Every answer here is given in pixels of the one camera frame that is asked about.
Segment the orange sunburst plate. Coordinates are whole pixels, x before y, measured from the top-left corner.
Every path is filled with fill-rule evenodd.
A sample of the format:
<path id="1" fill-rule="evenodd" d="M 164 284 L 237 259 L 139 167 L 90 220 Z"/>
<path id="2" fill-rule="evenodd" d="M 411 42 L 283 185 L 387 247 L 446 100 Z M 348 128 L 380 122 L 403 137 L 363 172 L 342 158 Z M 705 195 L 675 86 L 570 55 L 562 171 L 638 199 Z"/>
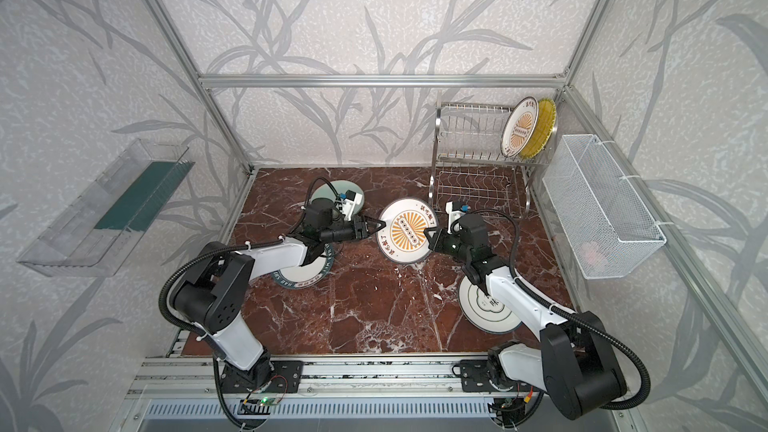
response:
<path id="1" fill-rule="evenodd" d="M 385 227 L 377 233 L 380 251 L 397 264 L 413 264 L 430 254 L 425 230 L 437 226 L 436 214 L 424 201 L 403 198 L 390 203 L 379 219 Z"/>
<path id="2" fill-rule="evenodd" d="M 500 149 L 505 157 L 515 157 L 522 152 L 533 135 L 538 115 L 539 105 L 534 97 L 525 97 L 515 106 L 501 136 Z"/>

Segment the yellow grid plate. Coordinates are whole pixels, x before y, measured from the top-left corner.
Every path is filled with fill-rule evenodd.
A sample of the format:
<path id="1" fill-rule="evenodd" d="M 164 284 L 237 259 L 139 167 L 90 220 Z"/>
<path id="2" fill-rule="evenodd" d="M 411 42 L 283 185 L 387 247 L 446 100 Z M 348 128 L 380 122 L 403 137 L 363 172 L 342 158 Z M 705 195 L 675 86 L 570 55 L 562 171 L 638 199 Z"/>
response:
<path id="1" fill-rule="evenodd" d="M 532 159 L 546 146 L 557 119 L 556 105 L 552 99 L 538 101 L 538 119 L 528 143 L 520 152 L 523 159 Z"/>

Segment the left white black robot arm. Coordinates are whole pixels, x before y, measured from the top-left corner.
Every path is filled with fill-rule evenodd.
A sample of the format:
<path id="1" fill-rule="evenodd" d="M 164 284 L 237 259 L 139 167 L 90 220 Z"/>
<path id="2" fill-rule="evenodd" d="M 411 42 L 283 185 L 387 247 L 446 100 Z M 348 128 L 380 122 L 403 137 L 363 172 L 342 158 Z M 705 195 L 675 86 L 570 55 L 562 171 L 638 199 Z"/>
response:
<path id="1" fill-rule="evenodd" d="M 384 221 L 340 212 L 334 201 L 304 206 L 300 221 L 281 238 L 255 245 L 207 244 L 161 289 L 163 317 L 205 341 L 230 367 L 250 372 L 266 360 L 266 349 L 242 317 L 250 282 L 278 270 L 311 264 L 328 244 L 367 239 Z"/>

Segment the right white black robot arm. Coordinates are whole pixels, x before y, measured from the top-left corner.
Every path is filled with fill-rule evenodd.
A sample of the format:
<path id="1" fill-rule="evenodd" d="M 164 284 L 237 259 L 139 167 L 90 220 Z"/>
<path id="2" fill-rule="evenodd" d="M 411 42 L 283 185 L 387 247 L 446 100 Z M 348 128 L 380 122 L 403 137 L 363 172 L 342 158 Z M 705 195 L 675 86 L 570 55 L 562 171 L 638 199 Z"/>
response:
<path id="1" fill-rule="evenodd" d="M 494 388 L 506 391 L 524 382 L 547 393 L 570 420 L 597 408 L 632 408 L 643 398 L 642 393 L 626 395 L 616 358 L 618 353 L 629 356 L 630 349 L 606 333 L 597 316 L 552 301 L 516 270 L 518 235 L 502 258 L 490 244 L 482 213 L 458 212 L 447 227 L 428 227 L 424 236 L 431 251 L 460 262 L 469 281 L 516 315 L 539 342 L 536 348 L 509 342 L 489 350 Z"/>

